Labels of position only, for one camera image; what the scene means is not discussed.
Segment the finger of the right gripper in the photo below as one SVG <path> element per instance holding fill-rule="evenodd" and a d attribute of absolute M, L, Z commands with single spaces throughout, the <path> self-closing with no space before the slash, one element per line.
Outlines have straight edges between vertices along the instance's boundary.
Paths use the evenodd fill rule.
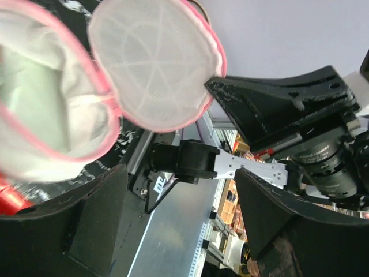
<path fill-rule="evenodd" d="M 204 86 L 252 150 L 272 148 L 306 126 L 360 108 L 330 65 L 290 78 L 212 77 Z"/>

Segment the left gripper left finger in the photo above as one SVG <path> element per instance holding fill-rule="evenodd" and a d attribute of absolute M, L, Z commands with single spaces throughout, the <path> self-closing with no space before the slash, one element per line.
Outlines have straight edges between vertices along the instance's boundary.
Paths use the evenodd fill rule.
<path fill-rule="evenodd" d="M 125 164 L 1 216 L 1 276 L 108 276 L 127 190 Z"/>

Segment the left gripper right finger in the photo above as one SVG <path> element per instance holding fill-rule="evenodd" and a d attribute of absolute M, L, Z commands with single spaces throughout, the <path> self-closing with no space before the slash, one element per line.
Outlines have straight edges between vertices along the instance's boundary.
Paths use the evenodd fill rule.
<path fill-rule="evenodd" d="M 261 276 L 368 276 L 367 219 L 305 201 L 247 169 L 235 181 Z"/>

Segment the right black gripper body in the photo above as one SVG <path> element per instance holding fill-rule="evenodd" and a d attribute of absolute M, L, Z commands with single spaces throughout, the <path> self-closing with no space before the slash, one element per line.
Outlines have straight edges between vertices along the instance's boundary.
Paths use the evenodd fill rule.
<path fill-rule="evenodd" d="M 291 159 L 303 182 L 339 207 L 368 210 L 368 116 L 334 114 L 300 127 Z"/>

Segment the white pink mesh laundry bag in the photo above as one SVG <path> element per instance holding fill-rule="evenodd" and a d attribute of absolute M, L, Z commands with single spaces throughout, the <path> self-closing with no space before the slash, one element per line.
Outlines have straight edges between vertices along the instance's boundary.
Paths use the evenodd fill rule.
<path fill-rule="evenodd" d="M 1 173 L 73 179 L 105 155 L 120 117 L 156 133 L 192 124 L 212 104 L 205 83 L 227 59 L 187 1 L 102 1 L 88 47 L 34 1 L 1 2 Z"/>

